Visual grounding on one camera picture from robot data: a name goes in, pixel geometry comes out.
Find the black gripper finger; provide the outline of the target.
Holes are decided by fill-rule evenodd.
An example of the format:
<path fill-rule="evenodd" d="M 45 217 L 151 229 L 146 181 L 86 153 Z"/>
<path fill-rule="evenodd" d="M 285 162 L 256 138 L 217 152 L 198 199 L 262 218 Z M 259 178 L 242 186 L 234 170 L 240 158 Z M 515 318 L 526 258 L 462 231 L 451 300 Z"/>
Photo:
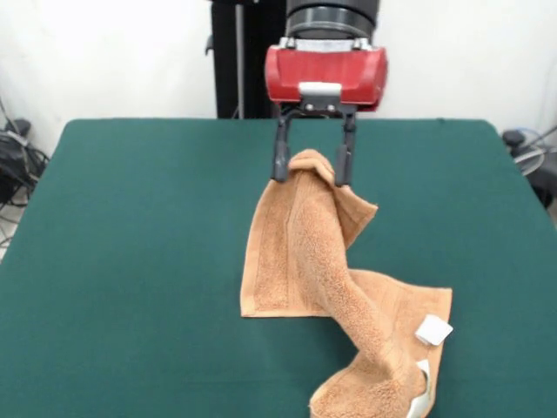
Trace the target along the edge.
<path fill-rule="evenodd" d="M 272 175 L 277 182 L 286 182 L 290 161 L 288 133 L 292 120 L 300 114 L 297 106 L 280 106 L 278 108 L 277 130 L 273 143 Z"/>
<path fill-rule="evenodd" d="M 352 163 L 356 143 L 356 112 L 357 108 L 355 106 L 347 106 L 342 110 L 343 140 L 336 151 L 334 166 L 334 184 L 337 187 L 352 183 Z"/>

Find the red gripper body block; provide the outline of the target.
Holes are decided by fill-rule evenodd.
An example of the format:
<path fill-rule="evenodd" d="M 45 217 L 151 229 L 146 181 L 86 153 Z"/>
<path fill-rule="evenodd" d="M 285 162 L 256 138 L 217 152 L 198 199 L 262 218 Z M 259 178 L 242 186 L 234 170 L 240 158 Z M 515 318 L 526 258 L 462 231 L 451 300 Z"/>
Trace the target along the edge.
<path fill-rule="evenodd" d="M 386 49 L 349 46 L 331 51 L 273 45 L 265 84 L 278 113 L 376 111 L 388 73 Z"/>

